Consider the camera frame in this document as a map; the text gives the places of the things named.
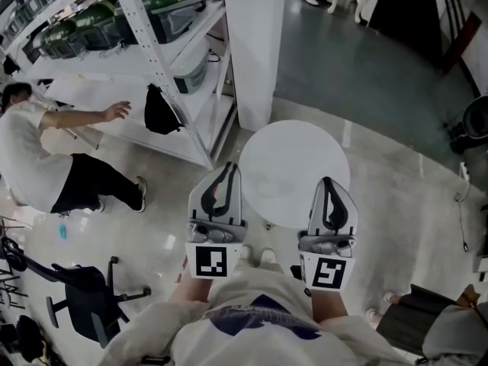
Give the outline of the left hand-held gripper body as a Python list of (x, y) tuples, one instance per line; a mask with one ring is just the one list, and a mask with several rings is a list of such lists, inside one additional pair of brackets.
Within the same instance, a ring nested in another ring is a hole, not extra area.
[(248, 224), (229, 225), (192, 220), (185, 251), (193, 278), (229, 279), (241, 256)]

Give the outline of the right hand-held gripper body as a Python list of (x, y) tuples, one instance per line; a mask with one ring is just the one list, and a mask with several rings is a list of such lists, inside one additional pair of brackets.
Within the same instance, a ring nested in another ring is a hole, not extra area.
[(354, 236), (298, 233), (300, 279), (309, 290), (343, 291), (355, 266)]

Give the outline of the person's left forearm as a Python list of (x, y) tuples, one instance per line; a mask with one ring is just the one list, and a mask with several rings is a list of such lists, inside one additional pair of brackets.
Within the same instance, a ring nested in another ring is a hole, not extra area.
[(186, 310), (207, 311), (210, 309), (209, 296), (213, 282), (209, 278), (193, 278), (190, 271), (186, 271), (168, 302)]

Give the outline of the person's right forearm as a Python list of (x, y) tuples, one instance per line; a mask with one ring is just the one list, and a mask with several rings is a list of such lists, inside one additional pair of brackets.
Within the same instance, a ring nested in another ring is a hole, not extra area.
[(311, 302), (316, 323), (348, 315), (339, 292), (311, 290)]

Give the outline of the person's beige trousers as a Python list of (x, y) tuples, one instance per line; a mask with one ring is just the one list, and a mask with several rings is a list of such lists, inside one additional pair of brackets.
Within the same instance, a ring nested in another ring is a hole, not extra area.
[(283, 275), (284, 272), (278, 263), (265, 262), (255, 267), (254, 261), (240, 258), (236, 264), (232, 279), (237, 278), (269, 278), (271, 275)]

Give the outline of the round white table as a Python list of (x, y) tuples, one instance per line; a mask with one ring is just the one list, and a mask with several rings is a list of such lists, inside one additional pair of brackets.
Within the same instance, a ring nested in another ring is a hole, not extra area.
[(349, 189), (348, 160), (324, 129), (300, 120), (263, 127), (239, 157), (242, 193), (267, 222), (288, 229), (308, 227), (316, 186), (330, 177)]

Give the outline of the person's white printed shirt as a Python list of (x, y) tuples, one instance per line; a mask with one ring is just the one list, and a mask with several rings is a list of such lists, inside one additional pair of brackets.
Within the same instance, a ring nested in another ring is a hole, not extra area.
[(409, 366), (359, 316), (313, 320), (311, 296), (285, 274), (232, 279), (210, 309), (157, 300), (110, 342), (97, 366)]

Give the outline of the black hanging bag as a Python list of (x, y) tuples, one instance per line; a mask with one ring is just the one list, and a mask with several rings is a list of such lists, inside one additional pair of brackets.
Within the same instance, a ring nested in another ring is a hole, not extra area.
[(161, 135), (179, 132), (184, 127), (163, 98), (161, 89), (154, 84), (147, 87), (144, 124), (149, 131)]

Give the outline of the black office chair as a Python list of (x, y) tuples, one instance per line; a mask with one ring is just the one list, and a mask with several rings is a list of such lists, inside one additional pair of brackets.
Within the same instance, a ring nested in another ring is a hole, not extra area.
[(56, 314), (67, 309), (74, 330), (81, 336), (97, 342), (106, 348), (109, 342), (120, 333), (119, 321), (128, 323), (130, 319), (120, 308), (123, 302), (148, 297), (152, 294), (150, 287), (144, 287), (139, 294), (116, 295), (114, 292), (114, 266), (119, 262), (112, 256), (108, 262), (107, 274), (97, 268), (80, 265), (63, 268), (54, 264), (47, 271), (51, 281), (65, 285), (65, 299), (54, 303), (47, 298), (47, 309), (51, 323), (58, 327)]

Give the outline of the white round appliance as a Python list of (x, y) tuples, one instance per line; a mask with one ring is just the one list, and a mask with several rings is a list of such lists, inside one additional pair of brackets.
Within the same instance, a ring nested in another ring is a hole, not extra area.
[(181, 94), (191, 95), (200, 88), (207, 73), (209, 51), (209, 43), (204, 38), (172, 69), (175, 84)]

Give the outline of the white metal shelf rack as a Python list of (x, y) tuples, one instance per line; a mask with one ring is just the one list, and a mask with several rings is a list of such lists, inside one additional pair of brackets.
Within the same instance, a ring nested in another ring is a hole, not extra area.
[[(128, 101), (129, 116), (102, 123), (98, 130), (212, 169), (236, 117), (225, 86), (232, 81), (230, 42), (224, 0), (206, 0), (189, 30), (159, 44), (142, 0), (115, 0), (115, 24), (122, 41), (110, 50), (82, 51), (71, 59), (40, 54), (44, 31), (71, 19), (99, 0), (0, 0), (0, 73), (7, 80), (32, 84), (41, 103), (56, 108), (99, 111)], [(179, 92), (172, 69), (206, 39), (207, 73), (191, 95)], [(162, 91), (179, 121), (179, 132), (161, 135), (144, 124), (149, 84)]]

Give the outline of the black round device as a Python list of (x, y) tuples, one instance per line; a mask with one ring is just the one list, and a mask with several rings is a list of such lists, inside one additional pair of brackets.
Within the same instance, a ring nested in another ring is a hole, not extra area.
[(462, 155), (466, 150), (488, 144), (488, 94), (474, 99), (461, 121), (451, 129), (451, 150)]

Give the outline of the black backpack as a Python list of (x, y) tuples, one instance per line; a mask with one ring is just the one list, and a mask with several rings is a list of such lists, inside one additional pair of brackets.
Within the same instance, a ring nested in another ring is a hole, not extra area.
[(20, 315), (16, 323), (16, 333), (20, 353), (25, 361), (31, 363), (43, 356), (43, 336), (39, 326), (30, 317)]

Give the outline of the green lidded storage bin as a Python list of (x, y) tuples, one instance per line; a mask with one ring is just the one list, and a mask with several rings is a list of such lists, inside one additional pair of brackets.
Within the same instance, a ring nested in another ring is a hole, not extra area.
[(74, 17), (78, 39), (88, 51), (115, 48), (122, 37), (115, 24), (115, 0), (99, 0)]
[(50, 59), (71, 59), (85, 50), (77, 26), (71, 19), (63, 19), (50, 25), (41, 37), (40, 54)]
[(206, 0), (142, 0), (159, 44), (171, 43), (189, 30)]

